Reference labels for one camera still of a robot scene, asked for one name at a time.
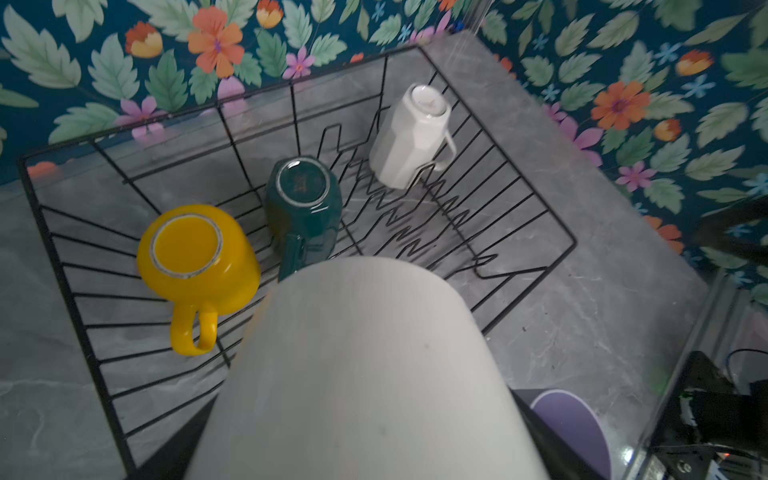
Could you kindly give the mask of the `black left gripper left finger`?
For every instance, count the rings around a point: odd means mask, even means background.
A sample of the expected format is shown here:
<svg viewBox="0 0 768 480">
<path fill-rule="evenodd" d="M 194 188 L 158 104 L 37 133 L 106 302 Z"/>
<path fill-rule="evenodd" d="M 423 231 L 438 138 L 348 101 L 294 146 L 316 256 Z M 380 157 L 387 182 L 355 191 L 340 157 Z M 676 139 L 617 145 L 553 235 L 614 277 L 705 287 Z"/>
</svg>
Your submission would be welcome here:
<svg viewBox="0 0 768 480">
<path fill-rule="evenodd" d="M 216 399 L 209 401 L 126 480 L 181 480 L 194 455 Z"/>
</svg>

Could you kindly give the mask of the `yellow plastic cup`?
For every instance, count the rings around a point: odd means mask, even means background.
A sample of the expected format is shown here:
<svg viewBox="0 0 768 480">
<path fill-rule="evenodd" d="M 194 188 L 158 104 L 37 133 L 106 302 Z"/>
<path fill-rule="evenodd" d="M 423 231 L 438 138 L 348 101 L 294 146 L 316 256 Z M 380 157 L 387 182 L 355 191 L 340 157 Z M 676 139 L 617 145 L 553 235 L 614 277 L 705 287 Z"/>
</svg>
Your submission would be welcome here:
<svg viewBox="0 0 768 480">
<path fill-rule="evenodd" d="M 184 356 L 210 352 L 218 320 L 255 296 L 261 269 L 243 229 L 225 211 L 185 205 L 157 218 L 140 239 L 143 282 L 173 304 L 172 349 Z"/>
</svg>

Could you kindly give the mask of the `red and white mug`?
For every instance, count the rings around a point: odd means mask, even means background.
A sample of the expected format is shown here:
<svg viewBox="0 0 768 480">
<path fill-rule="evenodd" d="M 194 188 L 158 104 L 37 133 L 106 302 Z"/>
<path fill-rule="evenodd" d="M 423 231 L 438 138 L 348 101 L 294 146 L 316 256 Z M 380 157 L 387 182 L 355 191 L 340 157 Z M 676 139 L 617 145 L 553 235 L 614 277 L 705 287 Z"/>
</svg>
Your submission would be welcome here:
<svg viewBox="0 0 768 480">
<path fill-rule="evenodd" d="M 189 479 L 544 479 L 460 294 L 419 266 L 306 267 L 255 315 Z"/>
</svg>

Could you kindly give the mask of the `cream and green mug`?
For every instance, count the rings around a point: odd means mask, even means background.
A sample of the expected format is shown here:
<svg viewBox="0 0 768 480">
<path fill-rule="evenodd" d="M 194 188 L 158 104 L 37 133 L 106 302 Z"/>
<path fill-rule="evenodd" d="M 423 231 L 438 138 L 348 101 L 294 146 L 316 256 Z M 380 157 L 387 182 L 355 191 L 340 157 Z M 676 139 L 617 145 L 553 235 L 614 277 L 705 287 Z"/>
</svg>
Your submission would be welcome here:
<svg viewBox="0 0 768 480">
<path fill-rule="evenodd" d="M 319 160 L 279 161 L 267 183 L 265 209 L 280 258 L 279 280 L 331 257 L 341 227 L 342 194 L 336 176 Z"/>
</svg>

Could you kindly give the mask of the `cream ceramic mug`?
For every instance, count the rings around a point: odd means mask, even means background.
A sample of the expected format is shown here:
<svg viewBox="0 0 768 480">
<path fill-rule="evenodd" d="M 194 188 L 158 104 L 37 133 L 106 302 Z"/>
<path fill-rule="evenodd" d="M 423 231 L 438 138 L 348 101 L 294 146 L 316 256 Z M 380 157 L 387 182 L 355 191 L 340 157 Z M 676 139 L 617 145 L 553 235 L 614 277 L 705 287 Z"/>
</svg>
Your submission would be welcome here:
<svg viewBox="0 0 768 480">
<path fill-rule="evenodd" d="M 388 110 L 370 150 L 369 165 L 377 180 L 403 190 L 426 166 L 436 171 L 450 167 L 457 157 L 450 116 L 451 106 L 440 91 L 411 85 Z"/>
</svg>

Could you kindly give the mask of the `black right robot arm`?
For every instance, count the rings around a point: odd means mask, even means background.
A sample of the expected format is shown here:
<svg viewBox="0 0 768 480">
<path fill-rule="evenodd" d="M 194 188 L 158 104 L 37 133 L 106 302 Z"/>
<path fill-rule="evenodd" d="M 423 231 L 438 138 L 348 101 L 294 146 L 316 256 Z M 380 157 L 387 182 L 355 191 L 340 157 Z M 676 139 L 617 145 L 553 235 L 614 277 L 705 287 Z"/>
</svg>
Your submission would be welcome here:
<svg viewBox="0 0 768 480">
<path fill-rule="evenodd" d="M 685 361 L 649 439 L 629 454 L 629 479 L 764 479 L 767 382 L 741 393 L 701 351 Z M 552 479 L 609 479 L 611 455 L 596 415 L 564 390 L 513 399 Z"/>
</svg>

